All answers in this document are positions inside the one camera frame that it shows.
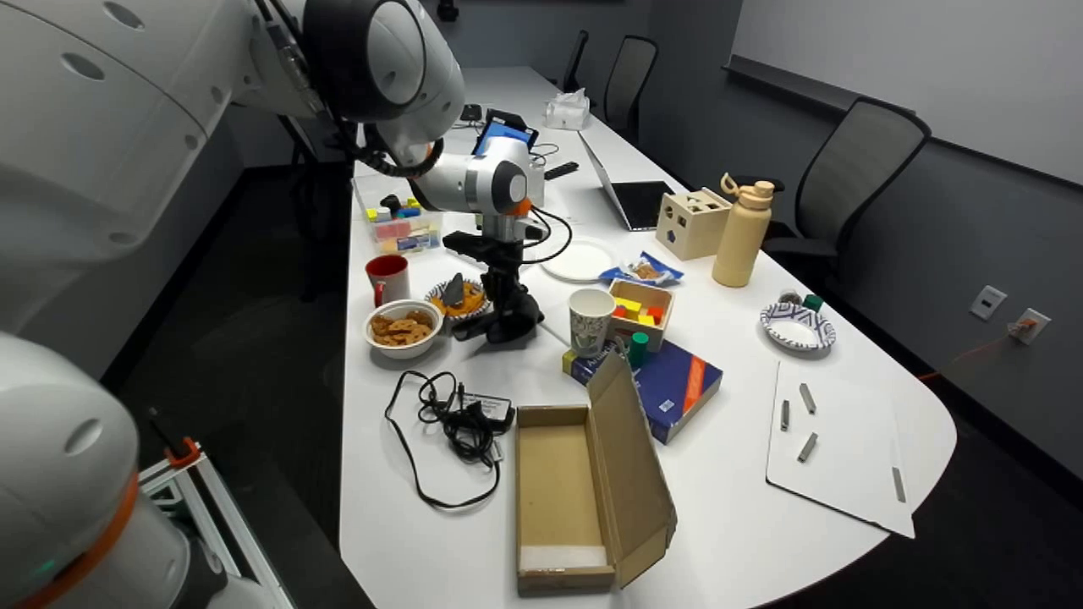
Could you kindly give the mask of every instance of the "bowl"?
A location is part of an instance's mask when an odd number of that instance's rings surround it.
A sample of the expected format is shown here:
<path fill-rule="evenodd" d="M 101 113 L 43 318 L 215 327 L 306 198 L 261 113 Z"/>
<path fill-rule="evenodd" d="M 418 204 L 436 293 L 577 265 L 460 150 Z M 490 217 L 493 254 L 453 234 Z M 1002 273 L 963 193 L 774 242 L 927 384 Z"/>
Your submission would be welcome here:
<path fill-rule="evenodd" d="M 444 296 L 444 286 L 448 286 L 448 281 L 436 285 L 436 286 L 427 293 L 427 302 Z M 477 281 L 464 281 L 464 286 L 477 291 L 477 293 L 481 293 L 481 303 L 477 303 L 473 311 L 444 311 L 444 308 L 436 303 L 449 325 L 493 311 L 493 303 L 488 302 L 488 293 L 486 293 L 486 286 L 481 286 Z"/>
<path fill-rule="evenodd" d="M 374 320 L 376 318 L 408 318 L 408 316 L 427 316 L 433 320 L 429 336 L 410 343 L 410 344 L 386 344 L 386 343 L 376 343 L 374 336 Z M 399 296 L 399 302 L 386 302 L 381 303 L 370 318 L 367 318 L 367 343 L 374 344 L 374 353 L 386 356 L 386 360 L 419 360 L 427 356 L 433 344 L 436 344 L 436 336 L 444 327 L 444 316 L 436 303 L 429 302 L 419 302 L 419 296 Z"/>

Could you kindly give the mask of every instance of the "white table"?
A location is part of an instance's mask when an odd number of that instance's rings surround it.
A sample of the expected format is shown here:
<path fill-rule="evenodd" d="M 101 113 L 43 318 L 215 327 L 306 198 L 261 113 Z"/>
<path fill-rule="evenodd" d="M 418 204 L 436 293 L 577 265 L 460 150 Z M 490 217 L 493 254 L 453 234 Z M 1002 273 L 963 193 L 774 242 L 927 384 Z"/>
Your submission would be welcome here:
<path fill-rule="evenodd" d="M 534 70 L 486 69 L 469 70 L 469 102 L 522 113 L 541 124 L 541 106 L 557 96 Z M 607 124 L 594 122 L 588 139 L 598 144 L 612 179 L 672 179 L 643 153 L 622 141 Z M 580 171 L 549 185 L 544 207 L 568 217 L 580 234 L 604 239 L 612 254 L 638 256 L 654 250 L 689 270 L 685 286 L 675 291 L 672 338 L 701 353 L 725 367 L 721 392 L 698 411 L 698 420 L 672 443 L 656 448 L 672 494 L 678 499 L 678 533 L 667 558 L 615 596 L 562 596 L 517 598 L 516 592 L 516 464 L 504 467 L 504 488 L 473 513 L 436 513 L 418 494 L 408 455 L 383 422 L 395 364 L 370 356 L 363 325 L 374 311 L 374 291 L 363 265 L 376 254 L 363 207 L 386 193 L 408 196 L 408 183 L 355 171 L 354 246 L 348 246 L 348 327 L 346 327 L 346 402 L 343 402 L 343 558 L 376 598 L 389 609 L 504 609 L 504 607 L 638 607 L 638 609 L 725 609 L 760 607 L 794 596 L 871 549 L 887 533 L 856 523 L 844 513 L 824 511 L 808 499 L 783 494 L 765 485 L 765 450 L 771 420 L 774 364 L 799 367 L 808 378 L 865 378 L 887 395 L 906 402 L 897 409 L 903 473 L 911 504 L 921 504 L 948 467 L 955 450 L 955 422 L 948 409 L 911 371 L 903 371 L 882 344 L 860 336 L 838 311 L 838 347 L 824 362 L 799 362 L 780 356 L 760 332 L 760 311 L 783 291 L 804 285 L 774 261 L 760 256 L 750 286 L 717 286 L 710 281 L 710 256 L 678 261 L 654 234 L 629 234 L 607 207 L 595 171 L 568 131 L 541 131 L 541 141 L 560 141 L 553 158 L 577 158 Z M 472 225 L 469 217 L 448 217 L 444 225 Z M 414 293 L 429 291 L 453 270 L 477 265 L 448 250 L 410 256 Z M 567 296 L 572 285 L 527 267 L 522 281 L 540 296 L 549 327 L 568 332 Z M 469 389 L 500 392 L 522 406 L 587 402 L 587 389 L 560 371 L 562 343 L 540 332 L 526 347 L 493 353 L 486 343 L 444 343 L 427 360 L 414 362 L 425 371 L 453 367 Z M 464 498 L 488 485 L 486 471 L 469 471 L 433 429 L 419 433 L 414 422 L 414 392 L 399 399 L 399 422 L 408 422 L 419 455 L 427 488 L 442 498 Z"/>

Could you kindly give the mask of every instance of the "cup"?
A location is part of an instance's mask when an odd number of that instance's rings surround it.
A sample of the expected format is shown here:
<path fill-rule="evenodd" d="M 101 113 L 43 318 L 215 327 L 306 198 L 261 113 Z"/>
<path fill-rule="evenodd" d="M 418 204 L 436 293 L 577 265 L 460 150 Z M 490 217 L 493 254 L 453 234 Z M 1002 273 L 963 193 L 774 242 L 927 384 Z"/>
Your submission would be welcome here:
<path fill-rule="evenodd" d="M 610 316 L 615 302 L 604 286 L 583 286 L 568 296 L 572 316 L 572 353 L 577 356 L 604 356 L 610 336 Z"/>
<path fill-rule="evenodd" d="M 374 285 L 374 303 L 410 296 L 408 256 L 383 254 L 367 265 Z"/>

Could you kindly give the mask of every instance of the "wall socket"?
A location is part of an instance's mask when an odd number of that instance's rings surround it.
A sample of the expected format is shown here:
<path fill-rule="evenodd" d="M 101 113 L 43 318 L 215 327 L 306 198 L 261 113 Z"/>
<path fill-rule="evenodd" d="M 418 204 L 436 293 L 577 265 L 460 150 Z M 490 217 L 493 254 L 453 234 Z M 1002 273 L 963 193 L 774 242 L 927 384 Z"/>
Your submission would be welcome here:
<path fill-rule="evenodd" d="M 1010 302 L 1010 293 L 1002 286 L 984 285 L 972 302 L 972 316 L 989 320 L 995 316 L 995 308 L 1007 303 L 1007 302 Z"/>
<path fill-rule="evenodd" d="M 1044 327 L 1050 325 L 1054 318 L 1044 316 L 1039 308 L 1025 308 L 1011 325 L 1010 325 L 1010 336 L 1024 344 L 1032 344 Z"/>

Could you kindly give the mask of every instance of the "paper cup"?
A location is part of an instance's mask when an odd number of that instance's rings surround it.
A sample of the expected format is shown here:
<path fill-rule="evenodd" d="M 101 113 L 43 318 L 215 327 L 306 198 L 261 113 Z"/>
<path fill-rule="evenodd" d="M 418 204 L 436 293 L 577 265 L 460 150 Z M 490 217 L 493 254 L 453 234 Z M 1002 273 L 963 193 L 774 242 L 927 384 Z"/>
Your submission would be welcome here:
<path fill-rule="evenodd" d="M 568 296 L 577 356 L 604 356 L 612 308 L 615 302 L 604 286 L 583 286 Z"/>

